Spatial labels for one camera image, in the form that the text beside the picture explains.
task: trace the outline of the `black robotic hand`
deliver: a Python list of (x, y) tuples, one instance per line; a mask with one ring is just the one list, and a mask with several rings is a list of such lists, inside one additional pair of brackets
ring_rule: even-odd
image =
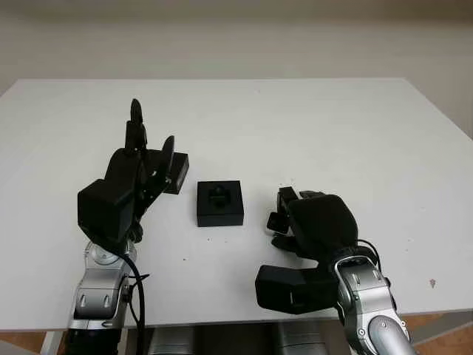
[[(357, 246), (358, 227), (343, 200), (322, 192), (279, 189), (277, 212), (267, 224), (275, 231), (272, 244), (299, 257), (316, 260), (317, 268), (291, 269), (264, 265), (256, 277), (256, 297), (263, 308), (302, 314), (337, 307), (338, 279), (333, 262), (340, 256), (366, 255), (378, 262), (372, 250)], [(287, 235), (289, 227), (293, 235)]]

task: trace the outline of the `black object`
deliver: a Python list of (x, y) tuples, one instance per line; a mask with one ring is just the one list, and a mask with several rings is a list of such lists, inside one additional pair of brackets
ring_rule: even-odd
[(277, 233), (285, 234), (289, 231), (289, 218), (285, 214), (271, 212), (266, 228)]
[(302, 314), (336, 305), (338, 282), (327, 268), (296, 270), (263, 265), (256, 277), (258, 304), (289, 314)]
[(126, 122), (125, 148), (112, 156), (105, 178), (78, 193), (78, 224), (87, 237), (121, 255), (128, 239), (139, 242), (140, 219), (162, 192), (178, 194), (188, 170), (188, 156), (174, 153), (174, 136), (161, 150), (146, 148), (141, 105), (134, 99)]
[(243, 199), (239, 181), (197, 183), (197, 225), (199, 227), (241, 226)]
[[(256, 277), (256, 298), (263, 308), (301, 314), (336, 307), (338, 279), (331, 263), (341, 255), (367, 254), (357, 246), (355, 218), (336, 195), (304, 191), (297, 198), (291, 187), (279, 189), (278, 212), (272, 212), (267, 227), (274, 230), (272, 244), (299, 257), (317, 260), (317, 268), (290, 269), (264, 265)], [(287, 236), (288, 226), (294, 235)]]
[(120, 342), (120, 329), (88, 331), (69, 329), (64, 340), (65, 355), (116, 355)]

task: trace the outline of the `table leg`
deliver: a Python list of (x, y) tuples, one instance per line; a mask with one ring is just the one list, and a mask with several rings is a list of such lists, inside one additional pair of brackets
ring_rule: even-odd
[(56, 355), (61, 344), (62, 331), (48, 331), (41, 346), (40, 355)]

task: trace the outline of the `white wall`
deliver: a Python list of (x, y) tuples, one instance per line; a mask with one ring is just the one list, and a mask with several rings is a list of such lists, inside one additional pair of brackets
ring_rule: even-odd
[(17, 78), (401, 76), (473, 134), (472, 1), (30, 2), (0, 2), (0, 93)]

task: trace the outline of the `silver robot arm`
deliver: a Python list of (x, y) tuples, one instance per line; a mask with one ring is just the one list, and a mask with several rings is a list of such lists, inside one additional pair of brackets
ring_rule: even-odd
[[(136, 249), (127, 242), (124, 253), (133, 262)], [(131, 298), (128, 264), (89, 242), (86, 270), (79, 282), (66, 335), (66, 355), (116, 355), (126, 307)]]
[(334, 269), (350, 346), (360, 355), (416, 355), (406, 323), (396, 313), (389, 280), (371, 259), (345, 257)]

